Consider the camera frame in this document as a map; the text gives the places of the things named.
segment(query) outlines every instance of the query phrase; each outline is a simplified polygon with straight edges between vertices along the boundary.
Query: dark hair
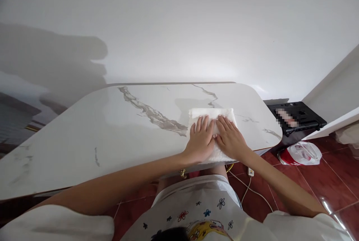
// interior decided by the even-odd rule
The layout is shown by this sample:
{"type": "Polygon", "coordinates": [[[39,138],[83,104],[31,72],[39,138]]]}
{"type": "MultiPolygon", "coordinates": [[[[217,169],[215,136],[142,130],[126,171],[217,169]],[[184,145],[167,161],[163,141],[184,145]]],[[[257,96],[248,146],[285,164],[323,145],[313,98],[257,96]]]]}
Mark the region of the dark hair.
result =
{"type": "Polygon", "coordinates": [[[170,228],[163,232],[157,233],[152,241],[189,241],[187,237],[186,228],[176,227],[170,228]]]}

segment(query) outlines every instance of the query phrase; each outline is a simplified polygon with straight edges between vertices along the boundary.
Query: electrical cord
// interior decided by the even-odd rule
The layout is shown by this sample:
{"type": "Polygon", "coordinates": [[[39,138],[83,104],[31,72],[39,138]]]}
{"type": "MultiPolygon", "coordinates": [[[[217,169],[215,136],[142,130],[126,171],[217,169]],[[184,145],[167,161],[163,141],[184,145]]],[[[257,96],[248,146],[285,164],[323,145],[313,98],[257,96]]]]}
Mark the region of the electrical cord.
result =
{"type": "Polygon", "coordinates": [[[246,189],[246,192],[245,192],[244,195],[243,195],[243,198],[242,198],[242,200],[241,200],[241,202],[240,202],[240,205],[242,205],[242,203],[243,203],[244,197],[245,197],[246,194],[247,194],[247,191],[248,191],[248,189],[249,189],[249,186],[251,185],[251,182],[252,182],[252,177],[249,176],[249,184],[248,184],[248,187],[247,187],[247,189],[246,189]]]}
{"type": "Polygon", "coordinates": [[[233,165],[234,165],[234,164],[232,164],[231,166],[229,166],[229,168],[227,169],[226,173],[228,173],[228,172],[232,169],[233,165]]]}
{"type": "Polygon", "coordinates": [[[259,196],[261,196],[261,197],[266,201],[266,203],[268,204],[269,208],[270,208],[271,211],[273,212],[273,209],[272,209],[272,207],[270,206],[270,204],[268,203],[268,201],[267,201],[261,194],[259,194],[258,192],[255,192],[254,190],[252,190],[252,189],[249,187],[250,184],[251,184],[251,181],[252,181],[252,177],[250,178],[250,180],[249,180],[249,185],[247,186],[242,180],[240,180],[238,177],[236,177],[231,171],[229,171],[229,172],[230,172],[235,178],[237,178],[240,182],[242,182],[243,185],[245,185],[245,186],[247,187],[247,190],[246,190],[246,192],[245,192],[244,195],[243,195],[243,198],[242,198],[242,201],[241,201],[241,205],[242,205],[242,202],[243,202],[243,200],[244,200],[244,196],[246,196],[247,191],[250,190],[250,191],[254,192],[255,194],[258,194],[259,196]]]}

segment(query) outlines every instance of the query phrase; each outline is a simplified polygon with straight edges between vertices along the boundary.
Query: white shirt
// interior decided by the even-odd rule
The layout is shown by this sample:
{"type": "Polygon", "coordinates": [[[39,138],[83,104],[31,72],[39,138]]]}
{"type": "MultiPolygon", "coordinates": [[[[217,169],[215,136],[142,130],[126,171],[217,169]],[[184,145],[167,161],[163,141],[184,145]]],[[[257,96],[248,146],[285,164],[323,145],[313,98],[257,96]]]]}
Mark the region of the white shirt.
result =
{"type": "MultiPolygon", "coordinates": [[[[151,240],[157,233],[185,227],[190,240],[351,240],[330,216],[269,214],[263,223],[248,216],[228,181],[220,175],[174,184],[157,195],[153,206],[121,240],[151,240]]],[[[0,229],[0,240],[108,240],[114,223],[107,216],[86,216],[56,205],[33,209],[0,229]]]]}

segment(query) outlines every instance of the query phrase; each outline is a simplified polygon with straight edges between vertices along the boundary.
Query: leg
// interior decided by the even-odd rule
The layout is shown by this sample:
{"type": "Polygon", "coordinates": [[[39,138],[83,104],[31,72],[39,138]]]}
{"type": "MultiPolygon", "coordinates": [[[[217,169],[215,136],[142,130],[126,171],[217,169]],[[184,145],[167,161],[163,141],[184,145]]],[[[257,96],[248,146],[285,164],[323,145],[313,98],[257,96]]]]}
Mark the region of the leg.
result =
{"type": "Polygon", "coordinates": [[[181,177],[179,174],[176,176],[173,176],[173,177],[167,177],[165,179],[160,179],[158,182],[156,196],[157,196],[157,194],[159,194],[161,191],[163,191],[165,188],[169,187],[170,185],[176,184],[183,180],[185,180],[185,179],[183,177],[181,177]]]}
{"type": "Polygon", "coordinates": [[[220,174],[221,176],[224,176],[228,180],[227,176],[227,170],[225,169],[224,165],[218,165],[213,168],[201,170],[201,176],[207,176],[211,174],[220,174]]]}

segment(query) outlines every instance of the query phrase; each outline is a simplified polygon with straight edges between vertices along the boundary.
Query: left hand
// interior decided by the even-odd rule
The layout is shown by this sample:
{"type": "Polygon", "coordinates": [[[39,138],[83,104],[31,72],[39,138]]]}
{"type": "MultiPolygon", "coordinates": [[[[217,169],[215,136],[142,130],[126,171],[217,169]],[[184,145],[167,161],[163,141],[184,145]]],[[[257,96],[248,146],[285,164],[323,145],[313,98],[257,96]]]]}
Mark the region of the left hand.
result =
{"type": "Polygon", "coordinates": [[[207,115],[202,124],[199,117],[197,125],[193,123],[190,131],[190,140],[186,149],[181,153],[189,165],[199,164],[205,161],[213,152],[215,138],[213,136],[214,119],[207,128],[209,116],[207,115]]]}

